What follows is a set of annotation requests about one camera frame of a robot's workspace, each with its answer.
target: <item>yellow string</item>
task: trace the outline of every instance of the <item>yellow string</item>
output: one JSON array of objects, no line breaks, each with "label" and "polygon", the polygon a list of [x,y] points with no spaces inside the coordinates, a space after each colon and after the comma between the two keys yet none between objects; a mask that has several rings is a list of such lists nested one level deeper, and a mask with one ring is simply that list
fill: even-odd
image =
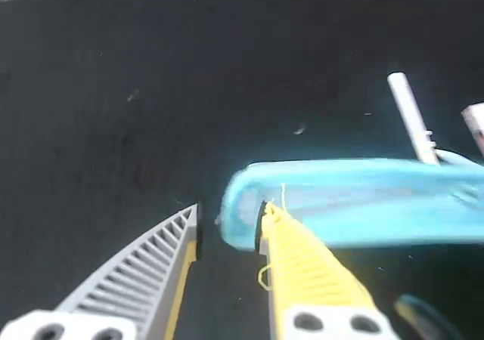
[{"label": "yellow string", "polygon": [[281,184],[281,205],[282,205],[282,210],[287,212],[287,208],[286,208],[286,184],[285,183]]}]

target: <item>black rubber surface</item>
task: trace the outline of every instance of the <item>black rubber surface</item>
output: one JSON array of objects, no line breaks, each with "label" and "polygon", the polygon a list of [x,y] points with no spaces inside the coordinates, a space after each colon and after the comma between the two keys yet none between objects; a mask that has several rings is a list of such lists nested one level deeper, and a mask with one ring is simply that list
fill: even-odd
[{"label": "black rubber surface", "polygon": [[[189,273],[176,338],[267,338],[267,296],[256,283],[264,259],[225,245],[213,224],[231,174],[260,160],[414,158],[386,84],[393,70],[408,74],[437,142],[479,157],[460,111],[484,100],[482,8],[484,0],[0,5],[0,322],[53,308],[130,240],[205,197],[203,258]],[[482,338],[482,247],[337,255],[403,338],[414,334],[390,310],[403,292]]]}]

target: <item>white plastic rod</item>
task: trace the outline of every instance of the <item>white plastic rod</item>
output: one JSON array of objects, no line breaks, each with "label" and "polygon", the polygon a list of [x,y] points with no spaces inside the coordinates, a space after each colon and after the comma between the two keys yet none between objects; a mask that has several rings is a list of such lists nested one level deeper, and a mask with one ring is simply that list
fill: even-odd
[{"label": "white plastic rod", "polygon": [[484,104],[472,104],[464,111],[462,116],[470,129],[477,146],[484,155]]},{"label": "white plastic rod", "polygon": [[388,83],[418,159],[427,164],[438,165],[439,160],[434,152],[435,143],[429,137],[432,132],[425,128],[407,77],[401,72],[392,73],[388,76]]}]

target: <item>yellow ribbed plastic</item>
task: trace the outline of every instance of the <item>yellow ribbed plastic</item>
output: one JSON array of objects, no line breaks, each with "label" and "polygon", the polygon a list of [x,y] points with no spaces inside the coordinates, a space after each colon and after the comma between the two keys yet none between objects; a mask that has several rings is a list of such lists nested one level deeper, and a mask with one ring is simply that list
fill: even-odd
[{"label": "yellow ribbed plastic", "polygon": [[268,203],[261,229],[268,245],[277,338],[283,337],[286,309],[295,304],[376,308],[366,288],[288,212]]}]

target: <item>black edge strip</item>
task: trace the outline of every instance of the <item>black edge strip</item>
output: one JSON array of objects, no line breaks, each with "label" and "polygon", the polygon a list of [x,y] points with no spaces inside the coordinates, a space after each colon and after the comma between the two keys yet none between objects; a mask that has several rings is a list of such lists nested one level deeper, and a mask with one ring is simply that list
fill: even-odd
[{"label": "black edge strip", "polygon": [[202,205],[197,204],[197,248],[195,249],[195,257],[197,261],[202,258],[202,243],[203,243],[203,223],[202,223]]},{"label": "black edge strip", "polygon": [[257,253],[259,253],[259,250],[260,250],[260,237],[262,236],[262,217],[265,214],[266,205],[267,205],[267,202],[263,200],[259,209],[259,214],[257,215],[256,235],[255,235],[255,247],[256,247]]}]

